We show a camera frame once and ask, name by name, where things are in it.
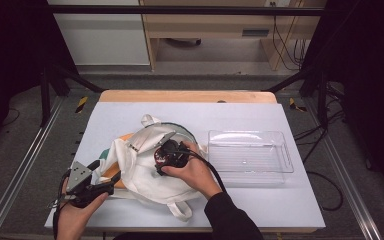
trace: aluminum rail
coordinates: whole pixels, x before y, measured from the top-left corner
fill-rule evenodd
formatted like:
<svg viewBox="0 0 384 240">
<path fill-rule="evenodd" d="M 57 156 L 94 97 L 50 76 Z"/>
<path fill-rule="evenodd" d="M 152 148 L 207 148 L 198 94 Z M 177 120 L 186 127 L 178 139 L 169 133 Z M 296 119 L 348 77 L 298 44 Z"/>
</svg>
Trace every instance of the aluminum rail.
<svg viewBox="0 0 384 240">
<path fill-rule="evenodd" d="M 39 151 L 49 134 L 49 131 L 54 125 L 55 119 L 58 116 L 63 101 L 64 98 L 62 97 L 56 98 L 52 108 L 51 118 L 44 127 L 39 129 L 33 143 L 30 145 L 29 150 L 27 151 L 23 161 L 18 167 L 17 172 L 5 190 L 5 193 L 0 200 L 0 227 L 2 226 L 2 223 L 5 220 L 5 217 L 7 216 L 12 204 L 14 203 L 15 198 L 17 197 L 18 192 L 24 183 L 24 180 L 26 179 L 31 167 L 33 166 L 33 163 L 35 162 L 36 157 L 39 154 Z"/>
<path fill-rule="evenodd" d="M 123 5 L 27 5 L 28 10 L 57 14 L 173 14 L 173 15 L 265 15 L 328 16 L 345 13 L 324 8 L 230 7 L 230 6 L 123 6 Z"/>
<path fill-rule="evenodd" d="M 309 112 L 313 118 L 313 121 L 317 125 L 319 122 L 317 120 L 316 106 L 314 101 L 304 98 L 304 102 L 306 106 L 309 106 Z M 366 204 L 358 192 L 354 181 L 351 179 L 351 176 L 342 163 L 342 160 L 336 151 L 336 148 L 331 138 L 329 137 L 329 134 L 324 137 L 322 142 L 324 143 L 324 147 L 328 153 L 328 159 L 332 164 L 333 170 L 338 177 L 338 181 L 341 184 L 344 195 L 346 196 L 348 203 L 354 212 L 354 216 L 357 219 L 357 223 L 360 226 L 364 237 L 366 240 L 381 240 L 382 236 L 380 235 L 380 232 L 377 229 L 377 226 L 373 221 L 373 218 L 370 215 Z"/>
</svg>

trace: white table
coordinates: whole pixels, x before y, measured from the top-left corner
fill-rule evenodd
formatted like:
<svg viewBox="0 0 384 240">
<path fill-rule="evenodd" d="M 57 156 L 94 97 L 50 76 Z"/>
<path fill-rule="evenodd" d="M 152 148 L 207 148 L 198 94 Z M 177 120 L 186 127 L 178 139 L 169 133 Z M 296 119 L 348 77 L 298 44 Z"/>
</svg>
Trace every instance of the white table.
<svg viewBox="0 0 384 240">
<path fill-rule="evenodd" d="M 263 232 L 313 232 L 324 228 L 319 206 L 280 104 L 108 102 L 97 103 L 75 156 L 88 165 L 117 137 L 142 128 L 144 114 L 174 122 L 191 131 L 200 144 L 208 143 L 210 130 L 280 131 L 284 134 L 293 173 L 284 184 L 260 188 L 228 188 L 237 207 L 243 209 Z M 176 219 L 167 206 L 143 205 L 132 199 L 109 199 L 90 219 L 87 227 L 102 231 L 211 231 L 204 214 L 204 197 L 188 201 L 193 216 Z M 45 227 L 52 227 L 50 213 Z"/>
</svg>

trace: clear plastic container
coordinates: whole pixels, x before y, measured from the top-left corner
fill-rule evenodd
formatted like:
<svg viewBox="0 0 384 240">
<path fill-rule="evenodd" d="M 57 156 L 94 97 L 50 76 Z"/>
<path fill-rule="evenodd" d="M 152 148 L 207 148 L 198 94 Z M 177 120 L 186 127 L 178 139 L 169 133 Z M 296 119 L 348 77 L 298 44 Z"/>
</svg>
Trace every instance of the clear plastic container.
<svg viewBox="0 0 384 240">
<path fill-rule="evenodd" d="M 208 161 L 226 187 L 285 182 L 294 168 L 282 132 L 210 131 Z"/>
</svg>

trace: black jacket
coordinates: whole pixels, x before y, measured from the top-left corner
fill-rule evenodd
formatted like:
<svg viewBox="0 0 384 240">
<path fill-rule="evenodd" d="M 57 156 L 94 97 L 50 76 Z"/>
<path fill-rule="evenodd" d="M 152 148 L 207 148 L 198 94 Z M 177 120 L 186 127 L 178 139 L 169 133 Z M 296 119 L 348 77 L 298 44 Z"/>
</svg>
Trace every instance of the black jacket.
<svg viewBox="0 0 384 240">
<path fill-rule="evenodd" d="M 221 192 L 208 200 L 205 214 L 213 228 L 213 239 L 264 239 L 258 227 L 227 193 Z"/>
</svg>

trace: white fabric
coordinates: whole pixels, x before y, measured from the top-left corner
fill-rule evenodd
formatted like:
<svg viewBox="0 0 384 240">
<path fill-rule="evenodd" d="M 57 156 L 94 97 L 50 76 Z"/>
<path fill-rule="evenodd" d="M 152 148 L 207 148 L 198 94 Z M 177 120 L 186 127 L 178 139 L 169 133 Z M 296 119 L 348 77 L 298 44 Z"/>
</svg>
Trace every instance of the white fabric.
<svg viewBox="0 0 384 240">
<path fill-rule="evenodd" d="M 172 214 L 181 221 L 192 217 L 192 210 L 185 201 L 201 196 L 183 180 L 170 176 L 160 176 L 155 168 L 154 152 L 169 138 L 196 142 L 194 137 L 182 127 L 161 123 L 156 118 L 145 115 L 142 119 L 145 128 L 135 133 L 127 141 L 115 139 L 109 149 L 107 159 L 95 170 L 100 177 L 115 162 L 121 170 L 124 185 L 140 202 L 156 202 L 168 206 Z M 129 198 L 125 191 L 115 191 L 113 197 Z"/>
</svg>

